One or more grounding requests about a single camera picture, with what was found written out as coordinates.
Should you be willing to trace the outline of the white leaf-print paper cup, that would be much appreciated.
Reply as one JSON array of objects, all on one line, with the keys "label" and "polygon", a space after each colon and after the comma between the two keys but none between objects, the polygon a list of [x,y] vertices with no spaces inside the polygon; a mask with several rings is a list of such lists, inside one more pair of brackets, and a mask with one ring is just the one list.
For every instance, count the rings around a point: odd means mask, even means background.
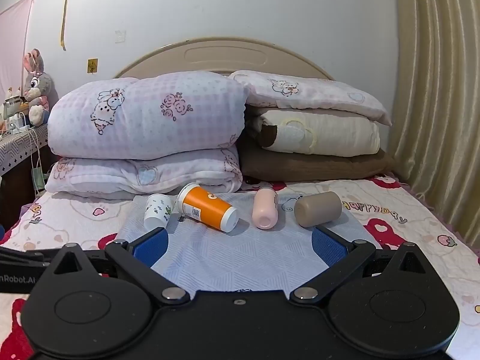
[{"label": "white leaf-print paper cup", "polygon": [[166,228],[174,209],[174,199],[165,194],[155,193],[148,197],[145,206],[144,226],[147,231]]}]

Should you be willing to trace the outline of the taupe plastic cup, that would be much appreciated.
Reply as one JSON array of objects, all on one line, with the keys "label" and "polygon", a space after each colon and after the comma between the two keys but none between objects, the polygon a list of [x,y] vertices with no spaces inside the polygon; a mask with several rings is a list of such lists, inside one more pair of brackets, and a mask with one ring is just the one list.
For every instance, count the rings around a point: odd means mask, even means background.
[{"label": "taupe plastic cup", "polygon": [[317,193],[298,199],[294,206],[294,214],[300,226],[311,228],[338,219],[342,207],[336,193]]}]

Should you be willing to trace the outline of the orange and white cup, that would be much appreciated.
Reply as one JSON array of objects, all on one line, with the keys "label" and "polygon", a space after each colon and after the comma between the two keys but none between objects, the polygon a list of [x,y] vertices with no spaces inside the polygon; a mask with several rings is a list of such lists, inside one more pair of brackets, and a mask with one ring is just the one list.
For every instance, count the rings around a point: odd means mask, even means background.
[{"label": "orange and white cup", "polygon": [[232,232],[239,222],[239,211],[235,207],[198,184],[184,186],[177,196],[176,205],[183,216],[223,233]]}]

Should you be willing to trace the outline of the pink plastic cup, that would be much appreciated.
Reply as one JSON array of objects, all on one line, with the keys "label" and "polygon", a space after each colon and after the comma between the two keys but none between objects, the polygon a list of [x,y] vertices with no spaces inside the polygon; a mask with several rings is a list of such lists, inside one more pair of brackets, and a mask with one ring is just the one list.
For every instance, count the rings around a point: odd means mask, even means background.
[{"label": "pink plastic cup", "polygon": [[278,197],[270,188],[259,189],[254,197],[252,222],[256,228],[269,230],[278,222]]}]

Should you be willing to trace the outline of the pink bear-print bedsheet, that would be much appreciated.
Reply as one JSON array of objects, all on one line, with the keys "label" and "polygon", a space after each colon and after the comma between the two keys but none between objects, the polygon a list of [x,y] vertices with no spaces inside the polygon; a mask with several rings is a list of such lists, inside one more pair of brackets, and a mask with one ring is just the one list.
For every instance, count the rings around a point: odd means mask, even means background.
[{"label": "pink bear-print bedsheet", "polygon": [[[316,183],[249,181],[242,194],[270,187],[278,195],[308,195],[332,191],[361,224],[418,244],[451,291],[460,309],[460,326],[448,347],[454,359],[479,358],[479,257],[397,180],[331,180]],[[101,249],[116,237],[131,211],[131,202],[45,193],[21,211],[19,221],[3,231],[1,245],[14,250],[58,248],[77,242]]]}]

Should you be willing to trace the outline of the light blue patterned mat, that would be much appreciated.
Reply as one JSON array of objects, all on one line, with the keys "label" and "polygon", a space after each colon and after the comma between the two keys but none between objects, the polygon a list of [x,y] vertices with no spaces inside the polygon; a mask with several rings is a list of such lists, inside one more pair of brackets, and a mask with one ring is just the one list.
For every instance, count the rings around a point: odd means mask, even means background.
[{"label": "light blue patterned mat", "polygon": [[279,194],[279,219],[270,230],[251,222],[251,193],[221,194],[240,214],[229,233],[174,211],[165,228],[167,251],[152,269],[190,295],[199,290],[290,293],[327,269],[312,248],[314,228],[302,228],[295,220],[294,205],[300,197]]}]

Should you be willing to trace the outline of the pink floral folded blanket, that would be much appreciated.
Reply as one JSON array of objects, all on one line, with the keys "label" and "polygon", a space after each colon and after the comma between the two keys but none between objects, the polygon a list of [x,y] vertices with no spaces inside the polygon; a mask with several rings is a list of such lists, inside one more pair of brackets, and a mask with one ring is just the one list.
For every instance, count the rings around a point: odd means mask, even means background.
[{"label": "pink floral folded blanket", "polygon": [[174,193],[189,183],[214,193],[238,191],[242,173],[237,150],[196,150],[147,161],[61,158],[49,175],[46,191],[128,200]]}]

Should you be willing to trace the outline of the bedside table with cloth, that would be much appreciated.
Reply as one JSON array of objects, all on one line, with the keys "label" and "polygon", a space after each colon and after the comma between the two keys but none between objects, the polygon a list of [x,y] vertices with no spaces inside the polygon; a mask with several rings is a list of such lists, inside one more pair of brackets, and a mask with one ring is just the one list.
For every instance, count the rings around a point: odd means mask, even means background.
[{"label": "bedside table with cloth", "polygon": [[48,159],[47,126],[1,138],[1,226],[9,230],[19,219],[21,207],[35,198],[32,167]]}]

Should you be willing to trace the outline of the brown pillow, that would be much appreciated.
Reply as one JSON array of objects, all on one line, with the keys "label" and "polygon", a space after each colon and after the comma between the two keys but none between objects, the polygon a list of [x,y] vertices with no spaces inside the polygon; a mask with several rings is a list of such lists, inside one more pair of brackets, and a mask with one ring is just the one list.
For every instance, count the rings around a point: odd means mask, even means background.
[{"label": "brown pillow", "polygon": [[383,150],[351,158],[287,154],[257,147],[238,148],[241,173],[263,181],[359,180],[390,172],[394,159]]}]

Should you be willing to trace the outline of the cream folded blanket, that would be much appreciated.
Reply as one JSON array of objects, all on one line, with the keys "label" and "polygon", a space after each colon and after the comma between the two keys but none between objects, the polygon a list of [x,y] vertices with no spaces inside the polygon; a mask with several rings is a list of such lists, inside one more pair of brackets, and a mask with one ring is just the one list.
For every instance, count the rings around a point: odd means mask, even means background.
[{"label": "cream folded blanket", "polygon": [[380,150],[377,125],[346,111],[260,108],[250,120],[265,150],[351,158]]}]

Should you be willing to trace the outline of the pink checked folded quilt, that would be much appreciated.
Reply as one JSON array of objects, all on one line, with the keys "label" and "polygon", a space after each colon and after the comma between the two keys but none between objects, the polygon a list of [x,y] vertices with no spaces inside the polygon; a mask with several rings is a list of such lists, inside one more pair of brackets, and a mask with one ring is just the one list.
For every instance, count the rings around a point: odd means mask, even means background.
[{"label": "pink checked folded quilt", "polygon": [[61,157],[132,160],[230,147],[244,128],[248,94],[206,71],[89,82],[53,107],[48,145]]}]

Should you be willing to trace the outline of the beige pleated curtain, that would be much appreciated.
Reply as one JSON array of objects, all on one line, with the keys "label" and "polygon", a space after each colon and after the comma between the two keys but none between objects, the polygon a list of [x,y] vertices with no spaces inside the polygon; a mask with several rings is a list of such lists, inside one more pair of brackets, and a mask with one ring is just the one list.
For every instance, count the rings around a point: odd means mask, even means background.
[{"label": "beige pleated curtain", "polygon": [[388,150],[396,173],[479,247],[479,0],[397,0]]}]

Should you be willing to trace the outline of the pink bunny-print pillow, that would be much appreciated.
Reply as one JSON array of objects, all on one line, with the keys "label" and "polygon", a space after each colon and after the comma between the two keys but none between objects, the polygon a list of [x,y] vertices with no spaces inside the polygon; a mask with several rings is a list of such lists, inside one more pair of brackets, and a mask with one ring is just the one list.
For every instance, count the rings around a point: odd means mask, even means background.
[{"label": "pink bunny-print pillow", "polygon": [[335,110],[364,116],[390,127],[386,108],[371,94],[335,80],[240,70],[229,77],[247,86],[247,104],[294,110]]}]

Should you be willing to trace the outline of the grey bunny plush toy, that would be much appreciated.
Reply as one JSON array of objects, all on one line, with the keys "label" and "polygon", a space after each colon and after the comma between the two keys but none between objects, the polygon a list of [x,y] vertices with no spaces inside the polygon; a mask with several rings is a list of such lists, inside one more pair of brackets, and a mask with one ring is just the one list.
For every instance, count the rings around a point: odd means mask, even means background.
[{"label": "grey bunny plush toy", "polygon": [[49,95],[53,81],[47,73],[41,53],[32,49],[23,58],[27,72],[24,83],[24,100],[28,104],[28,120],[34,127],[45,124],[50,115]]}]

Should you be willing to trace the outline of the beige wooden headboard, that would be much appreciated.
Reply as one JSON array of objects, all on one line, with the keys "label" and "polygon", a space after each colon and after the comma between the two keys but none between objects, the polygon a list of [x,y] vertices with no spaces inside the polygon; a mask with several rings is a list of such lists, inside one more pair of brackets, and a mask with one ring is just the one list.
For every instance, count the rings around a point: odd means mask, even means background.
[{"label": "beige wooden headboard", "polygon": [[211,71],[227,76],[238,70],[330,80],[315,63],[289,49],[244,37],[202,37],[172,43],[143,55],[116,74],[148,78],[170,72]]}]

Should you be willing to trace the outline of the pink hanging cloth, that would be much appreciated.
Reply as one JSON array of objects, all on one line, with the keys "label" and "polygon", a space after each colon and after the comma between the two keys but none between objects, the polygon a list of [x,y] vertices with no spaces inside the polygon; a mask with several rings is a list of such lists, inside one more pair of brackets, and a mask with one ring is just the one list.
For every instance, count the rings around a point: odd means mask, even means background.
[{"label": "pink hanging cloth", "polygon": [[3,10],[0,16],[0,83],[1,100],[8,89],[17,89],[23,82],[22,59],[25,51],[29,16],[34,0],[19,0]]}]

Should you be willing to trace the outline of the yellow wall outlet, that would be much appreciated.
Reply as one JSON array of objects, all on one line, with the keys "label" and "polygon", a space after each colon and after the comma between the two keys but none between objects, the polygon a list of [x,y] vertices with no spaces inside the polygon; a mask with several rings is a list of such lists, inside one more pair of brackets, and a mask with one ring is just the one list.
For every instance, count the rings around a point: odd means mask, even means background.
[{"label": "yellow wall outlet", "polygon": [[88,74],[95,74],[98,71],[98,59],[97,58],[89,58],[87,60],[87,73]]}]

